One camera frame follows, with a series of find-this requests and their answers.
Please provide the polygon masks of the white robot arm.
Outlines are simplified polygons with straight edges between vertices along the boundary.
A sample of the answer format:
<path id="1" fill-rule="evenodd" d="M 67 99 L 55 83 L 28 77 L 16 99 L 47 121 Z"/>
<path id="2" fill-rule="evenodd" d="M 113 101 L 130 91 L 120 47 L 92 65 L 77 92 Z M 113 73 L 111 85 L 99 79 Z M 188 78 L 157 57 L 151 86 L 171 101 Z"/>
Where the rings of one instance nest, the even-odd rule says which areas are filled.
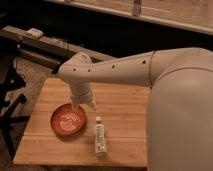
<path id="1" fill-rule="evenodd" d="M 92 82 L 149 87 L 148 171 L 213 171 L 213 51 L 158 50 L 99 63 L 80 52 L 57 76 L 76 106 L 91 103 Z"/>

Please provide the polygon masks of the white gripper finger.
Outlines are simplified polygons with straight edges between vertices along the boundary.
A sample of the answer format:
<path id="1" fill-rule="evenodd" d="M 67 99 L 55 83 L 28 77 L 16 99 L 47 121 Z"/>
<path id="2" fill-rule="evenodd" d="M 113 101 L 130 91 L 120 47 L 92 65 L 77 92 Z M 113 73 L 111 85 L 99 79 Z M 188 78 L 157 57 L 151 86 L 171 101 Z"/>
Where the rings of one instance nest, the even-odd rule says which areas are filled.
<path id="1" fill-rule="evenodd" d="M 75 96 L 71 96 L 71 101 L 72 101 L 72 109 L 77 110 L 79 107 L 78 100 L 76 99 Z"/>
<path id="2" fill-rule="evenodd" d="M 94 111 L 96 111 L 95 103 L 93 101 L 89 101 L 87 105 Z"/>

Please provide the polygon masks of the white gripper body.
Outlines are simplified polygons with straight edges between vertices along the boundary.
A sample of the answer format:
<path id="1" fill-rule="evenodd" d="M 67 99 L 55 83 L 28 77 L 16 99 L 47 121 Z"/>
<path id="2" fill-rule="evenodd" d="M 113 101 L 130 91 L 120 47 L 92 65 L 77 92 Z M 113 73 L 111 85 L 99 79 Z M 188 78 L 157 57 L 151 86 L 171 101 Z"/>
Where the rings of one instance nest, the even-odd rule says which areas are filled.
<path id="1" fill-rule="evenodd" d="M 75 96 L 79 104 L 87 104 L 92 101 L 93 94 L 89 83 L 72 84 L 71 96 Z"/>

